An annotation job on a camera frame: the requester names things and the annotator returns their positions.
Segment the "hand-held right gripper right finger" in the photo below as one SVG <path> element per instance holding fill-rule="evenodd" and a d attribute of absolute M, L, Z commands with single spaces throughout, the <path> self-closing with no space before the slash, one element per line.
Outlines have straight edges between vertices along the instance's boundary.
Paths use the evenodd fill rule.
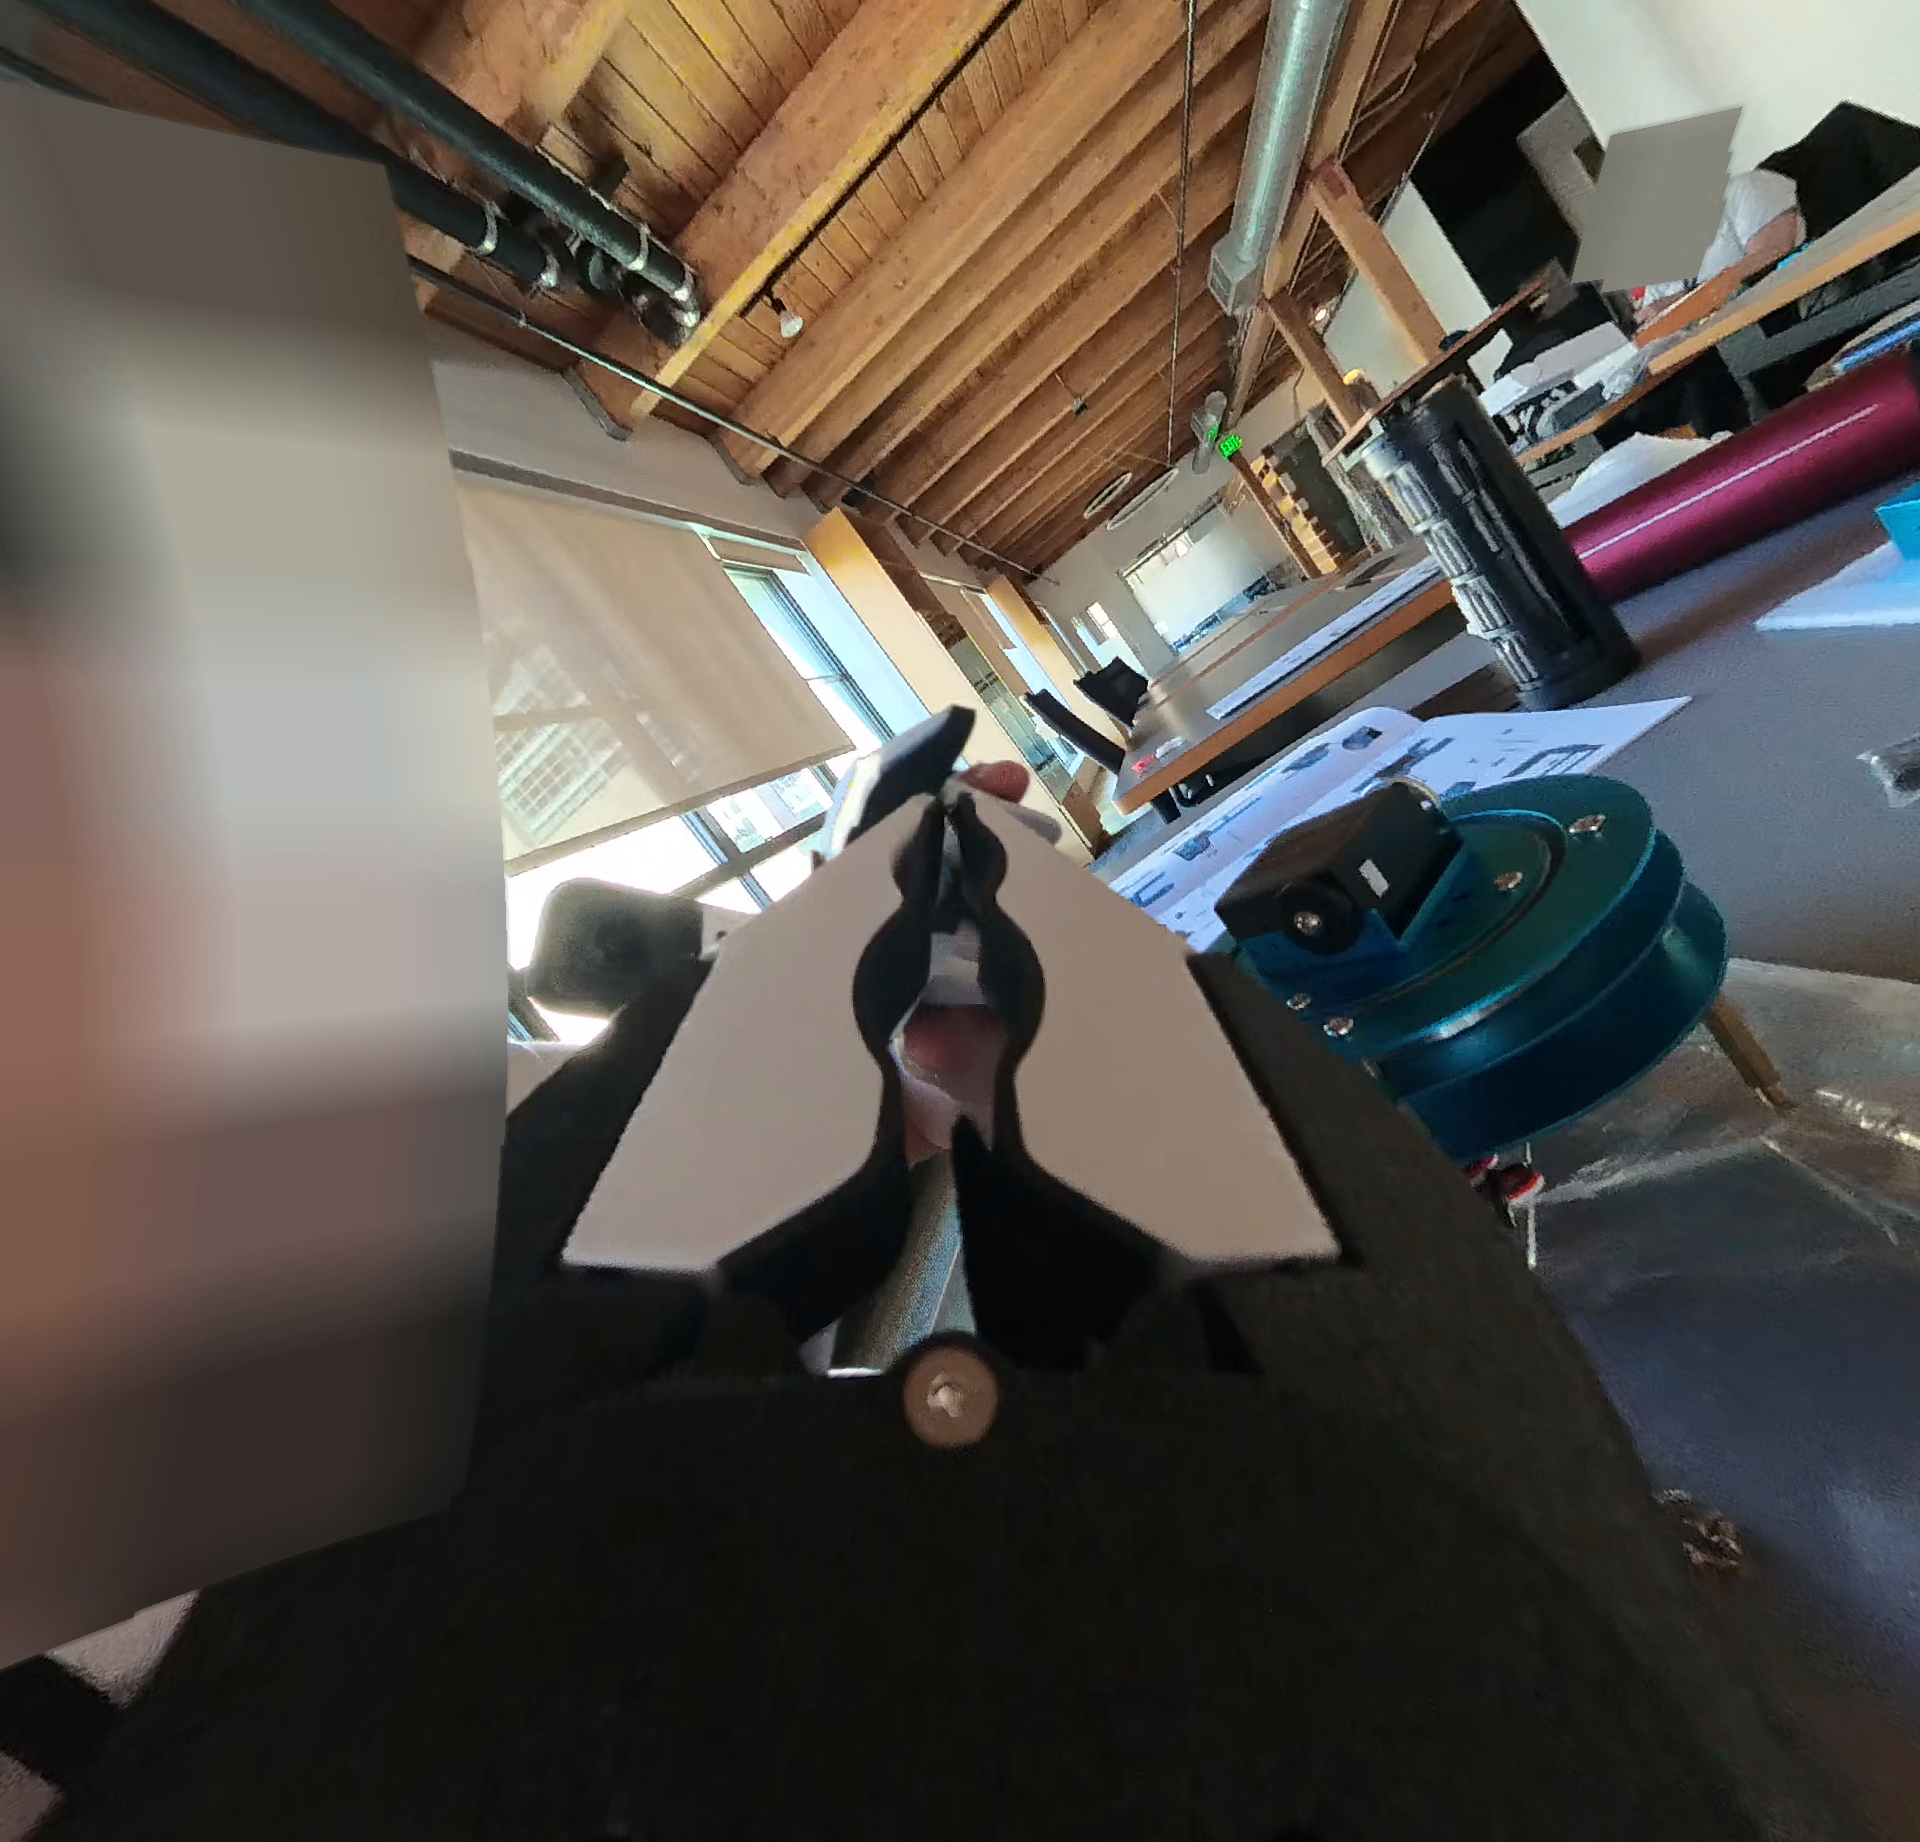
<path fill-rule="evenodd" d="M 990 1136 L 953 1133 L 976 1330 L 1015 1366 L 1089 1366 L 1186 1280 L 1334 1267 L 1334 1233 L 1186 937 L 953 794 L 976 979 L 1005 1024 Z"/>

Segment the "black office chair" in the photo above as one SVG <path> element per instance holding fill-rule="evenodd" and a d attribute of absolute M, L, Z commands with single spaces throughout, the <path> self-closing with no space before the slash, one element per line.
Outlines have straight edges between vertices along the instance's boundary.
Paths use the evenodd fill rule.
<path fill-rule="evenodd" d="M 612 1031 L 678 1036 L 692 1017 L 728 921 L 692 897 L 649 897 L 628 884 L 559 884 L 538 907 L 534 958 L 511 967 L 511 1036 L 591 1048 Z"/>

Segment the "silver air duct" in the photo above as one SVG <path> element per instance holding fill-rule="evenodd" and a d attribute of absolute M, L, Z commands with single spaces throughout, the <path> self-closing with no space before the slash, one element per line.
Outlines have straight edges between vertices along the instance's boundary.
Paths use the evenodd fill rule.
<path fill-rule="evenodd" d="M 1342 35 L 1352 0 L 1274 0 L 1269 49 L 1251 83 L 1251 126 L 1235 165 L 1233 234 L 1207 249 L 1207 301 L 1247 319 L 1269 284 L 1269 254 L 1277 240 L 1307 126 L 1329 83 L 1329 59 Z"/>

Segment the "small bag of screws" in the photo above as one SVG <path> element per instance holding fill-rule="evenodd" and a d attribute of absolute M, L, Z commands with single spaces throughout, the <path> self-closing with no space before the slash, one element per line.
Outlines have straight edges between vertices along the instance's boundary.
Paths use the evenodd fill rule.
<path fill-rule="evenodd" d="M 1685 1489 L 1654 1489 L 1653 1503 L 1673 1522 L 1690 1573 L 1709 1573 L 1709 1576 L 1751 1573 L 1751 1547 L 1744 1547 L 1736 1512 L 1724 1512 L 1711 1503 L 1690 1503 Z"/>

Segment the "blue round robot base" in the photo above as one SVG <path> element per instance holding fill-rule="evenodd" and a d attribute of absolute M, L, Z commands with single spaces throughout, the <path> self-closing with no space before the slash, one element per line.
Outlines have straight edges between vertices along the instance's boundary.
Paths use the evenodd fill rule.
<path fill-rule="evenodd" d="M 1751 1090 L 1777 1098 L 1724 1009 L 1726 922 L 1644 793 L 1519 778 L 1436 802 L 1466 851 L 1401 944 L 1307 958 L 1223 933 L 1223 953 L 1355 1059 L 1466 1173 L 1616 1103 L 1700 1024 Z"/>

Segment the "black servo motor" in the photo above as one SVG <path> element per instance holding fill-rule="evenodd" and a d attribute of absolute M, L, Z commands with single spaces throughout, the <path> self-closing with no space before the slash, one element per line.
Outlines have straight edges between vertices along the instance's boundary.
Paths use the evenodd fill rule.
<path fill-rule="evenodd" d="M 1466 833 L 1418 785 L 1377 785 L 1323 820 L 1287 826 L 1235 865 L 1217 921 L 1235 944 L 1307 958 L 1387 953 L 1461 865 Z"/>

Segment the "wooden desk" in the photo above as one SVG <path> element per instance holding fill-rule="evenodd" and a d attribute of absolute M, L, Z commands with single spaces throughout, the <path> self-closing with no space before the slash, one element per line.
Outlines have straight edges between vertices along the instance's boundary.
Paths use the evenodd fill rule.
<path fill-rule="evenodd" d="M 1765 273 L 1726 303 L 1700 314 L 1677 333 L 1654 333 L 1644 347 L 1644 374 L 1654 385 L 1654 374 L 1685 371 L 1711 341 L 1758 326 L 1777 303 L 1797 303 L 1808 292 L 1836 284 L 1841 273 L 1861 273 L 1872 254 L 1883 254 L 1883 249 L 1896 249 L 1911 234 L 1920 234 L 1920 179 L 1896 179 L 1883 202 L 1872 202 L 1852 224 L 1836 224 L 1824 240 L 1808 240 L 1797 254 L 1785 254 L 1777 273 Z"/>

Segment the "white foam tray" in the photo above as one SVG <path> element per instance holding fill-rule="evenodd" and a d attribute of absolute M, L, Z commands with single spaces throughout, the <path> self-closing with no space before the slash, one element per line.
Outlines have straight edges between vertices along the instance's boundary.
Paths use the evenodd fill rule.
<path fill-rule="evenodd" d="M 1758 631 L 1878 631 L 1878 624 L 1920 624 L 1920 564 L 1896 552 L 1892 539 L 1758 616 Z"/>

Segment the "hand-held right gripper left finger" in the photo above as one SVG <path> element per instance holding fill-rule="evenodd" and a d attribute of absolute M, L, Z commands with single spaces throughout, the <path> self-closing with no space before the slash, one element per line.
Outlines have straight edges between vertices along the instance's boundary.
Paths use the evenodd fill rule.
<path fill-rule="evenodd" d="M 908 794 L 740 922 L 692 997 L 569 1262 L 842 1321 L 905 1262 L 899 1031 L 929 974 L 944 802 Z"/>

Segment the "black mesh chair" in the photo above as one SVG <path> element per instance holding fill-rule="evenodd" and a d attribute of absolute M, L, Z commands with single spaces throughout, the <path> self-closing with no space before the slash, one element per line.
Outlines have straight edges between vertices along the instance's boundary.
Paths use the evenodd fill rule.
<path fill-rule="evenodd" d="M 1824 240 L 1878 194 L 1920 170 L 1920 126 L 1853 100 L 1836 100 L 1790 150 L 1765 155 L 1768 179 L 1790 179 L 1797 234 Z"/>

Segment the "black ceiling pipe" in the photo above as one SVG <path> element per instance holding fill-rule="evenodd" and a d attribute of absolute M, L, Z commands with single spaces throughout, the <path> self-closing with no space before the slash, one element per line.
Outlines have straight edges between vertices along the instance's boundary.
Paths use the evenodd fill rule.
<path fill-rule="evenodd" d="M 699 273 L 649 224 L 620 217 L 594 187 L 569 179 L 559 165 L 484 119 L 459 91 L 427 79 L 380 27 L 350 21 L 336 0 L 230 0 L 230 10 L 282 35 L 324 79 L 399 111 L 469 170 L 484 170 L 508 194 L 508 204 L 452 194 L 427 165 L 350 126 L 343 111 L 256 73 L 247 59 L 238 59 L 230 45 L 212 45 L 208 27 L 180 21 L 155 0 L 21 0 L 21 10 L 52 15 L 56 27 L 79 27 L 109 59 L 240 119 L 247 136 L 380 165 L 390 179 L 399 217 L 459 240 L 475 265 L 511 273 L 511 284 L 525 292 L 580 284 L 594 301 L 620 301 L 668 347 L 682 347 L 692 326 L 707 319 Z"/>

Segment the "printed paper sheet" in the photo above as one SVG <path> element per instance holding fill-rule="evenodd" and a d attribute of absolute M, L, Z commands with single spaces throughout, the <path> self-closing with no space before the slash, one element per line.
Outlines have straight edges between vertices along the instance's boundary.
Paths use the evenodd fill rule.
<path fill-rule="evenodd" d="M 1411 624 L 1419 624 L 1431 612 L 1449 612 L 1449 603 L 1419 589 L 1419 599 L 1401 599 L 1401 603 L 1377 603 L 1377 612 L 1342 612 L 1342 616 L 1319 624 L 1301 647 L 1287 647 L 1277 665 L 1269 665 L 1262 677 L 1247 677 L 1223 702 L 1207 702 L 1207 718 L 1223 724 L 1223 718 L 1235 718 L 1247 702 L 1262 702 L 1269 693 L 1277 693 L 1277 680 L 1323 667 L 1329 652 L 1376 647 L 1376 640 L 1387 640 L 1396 624 L 1411 631 Z"/>

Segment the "person's left hand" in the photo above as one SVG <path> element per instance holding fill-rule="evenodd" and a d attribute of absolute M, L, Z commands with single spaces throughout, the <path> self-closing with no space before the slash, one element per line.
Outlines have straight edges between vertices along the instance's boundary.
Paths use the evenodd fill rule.
<path fill-rule="evenodd" d="M 960 1116 L 990 1136 L 990 1127 L 994 1127 L 994 1059 L 1005 1059 L 1005 1017 L 994 1009 L 983 1009 L 983 1003 L 908 1009 L 908 1024 L 899 1036 L 908 1159 L 944 1156 Z"/>

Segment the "black tumbler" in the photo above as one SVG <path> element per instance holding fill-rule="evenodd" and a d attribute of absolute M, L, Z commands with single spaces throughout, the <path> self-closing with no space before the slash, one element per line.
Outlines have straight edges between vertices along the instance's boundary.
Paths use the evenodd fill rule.
<path fill-rule="evenodd" d="M 1431 374 L 1352 446 L 1352 476 L 1419 533 L 1466 624 L 1498 652 L 1528 715 L 1563 715 L 1644 667 L 1466 374 Z"/>

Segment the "large clear plastic bag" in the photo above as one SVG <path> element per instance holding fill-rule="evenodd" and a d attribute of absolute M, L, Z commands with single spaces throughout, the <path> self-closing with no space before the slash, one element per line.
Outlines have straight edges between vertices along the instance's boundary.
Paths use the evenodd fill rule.
<path fill-rule="evenodd" d="M 1644 1451 L 1654 1430 L 1911 1443 L 1920 992 L 1736 958 L 1726 1003 L 1785 1108 L 1690 1031 L 1553 1133 L 1542 1197 L 1491 1214 Z"/>

